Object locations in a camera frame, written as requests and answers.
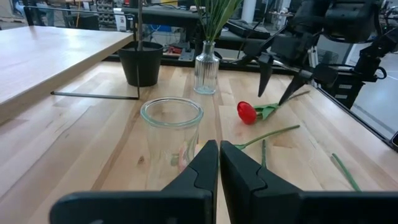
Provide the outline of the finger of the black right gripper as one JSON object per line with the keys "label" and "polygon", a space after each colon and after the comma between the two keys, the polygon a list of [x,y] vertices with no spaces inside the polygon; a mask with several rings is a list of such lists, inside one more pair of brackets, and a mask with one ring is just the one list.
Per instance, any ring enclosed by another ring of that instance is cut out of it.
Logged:
{"label": "finger of the black right gripper", "polygon": [[259,90],[257,96],[261,97],[272,75],[274,58],[268,53],[262,53],[257,62],[260,69]]}
{"label": "finger of the black right gripper", "polygon": [[312,79],[312,72],[306,70],[299,71],[298,74],[296,74],[293,77],[292,81],[290,82],[284,94],[282,95],[279,101],[279,105],[285,103],[295,91],[297,91],[304,84],[309,82],[311,79]]}

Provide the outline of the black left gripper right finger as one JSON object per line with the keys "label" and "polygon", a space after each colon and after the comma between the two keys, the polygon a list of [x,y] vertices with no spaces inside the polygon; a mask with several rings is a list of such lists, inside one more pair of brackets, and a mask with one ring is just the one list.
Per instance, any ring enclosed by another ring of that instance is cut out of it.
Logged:
{"label": "black left gripper right finger", "polygon": [[220,169],[231,223],[397,224],[397,192],[304,191],[228,141]]}

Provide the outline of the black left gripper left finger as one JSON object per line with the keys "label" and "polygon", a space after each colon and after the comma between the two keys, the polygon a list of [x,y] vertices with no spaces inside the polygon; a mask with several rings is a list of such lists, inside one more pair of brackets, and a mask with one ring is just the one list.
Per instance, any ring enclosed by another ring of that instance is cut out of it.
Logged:
{"label": "black left gripper left finger", "polygon": [[214,223],[218,145],[209,140],[160,191],[85,191],[58,199],[50,223]]}

